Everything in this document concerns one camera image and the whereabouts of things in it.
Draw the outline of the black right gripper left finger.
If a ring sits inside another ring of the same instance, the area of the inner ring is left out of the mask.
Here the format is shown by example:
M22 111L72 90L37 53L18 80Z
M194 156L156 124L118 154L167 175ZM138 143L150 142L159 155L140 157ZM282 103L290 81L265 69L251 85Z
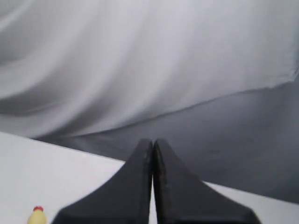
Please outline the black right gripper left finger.
M125 164L94 192L62 208L55 224L147 224L150 216L153 144L138 142Z

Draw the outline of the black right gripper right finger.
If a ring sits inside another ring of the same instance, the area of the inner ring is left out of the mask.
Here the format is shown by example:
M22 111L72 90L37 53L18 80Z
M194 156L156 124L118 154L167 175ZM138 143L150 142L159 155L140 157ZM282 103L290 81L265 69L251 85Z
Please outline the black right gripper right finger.
M169 143L154 143L153 184L159 224L259 224L255 212L203 183Z

